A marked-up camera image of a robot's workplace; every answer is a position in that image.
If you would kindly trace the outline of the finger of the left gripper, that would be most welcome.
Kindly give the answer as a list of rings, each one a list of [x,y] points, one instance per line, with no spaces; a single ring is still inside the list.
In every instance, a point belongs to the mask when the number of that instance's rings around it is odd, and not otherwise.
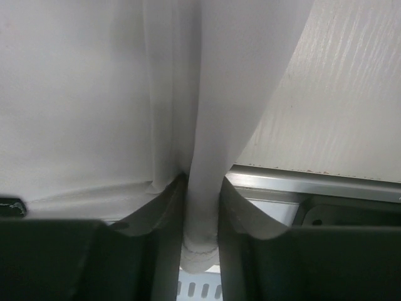
[[[1,218],[24,218],[28,213],[23,200],[12,197],[0,198]]]

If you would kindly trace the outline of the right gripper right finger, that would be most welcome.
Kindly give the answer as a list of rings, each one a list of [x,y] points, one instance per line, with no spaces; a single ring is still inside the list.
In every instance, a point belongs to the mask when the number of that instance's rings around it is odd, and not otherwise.
[[[224,181],[224,300],[399,300],[400,226],[287,226]]]

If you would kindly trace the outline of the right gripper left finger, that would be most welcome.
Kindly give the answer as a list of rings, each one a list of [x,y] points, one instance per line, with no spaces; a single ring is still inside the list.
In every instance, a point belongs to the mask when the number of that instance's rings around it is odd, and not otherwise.
[[[175,300],[187,179],[113,224],[1,218],[2,300]]]

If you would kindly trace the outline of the white t-shirt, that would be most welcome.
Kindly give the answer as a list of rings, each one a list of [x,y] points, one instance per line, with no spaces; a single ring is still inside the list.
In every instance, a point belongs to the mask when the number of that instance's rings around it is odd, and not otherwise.
[[[1,194],[122,216],[188,175],[180,265],[217,263],[224,176],[311,1],[2,1]]]

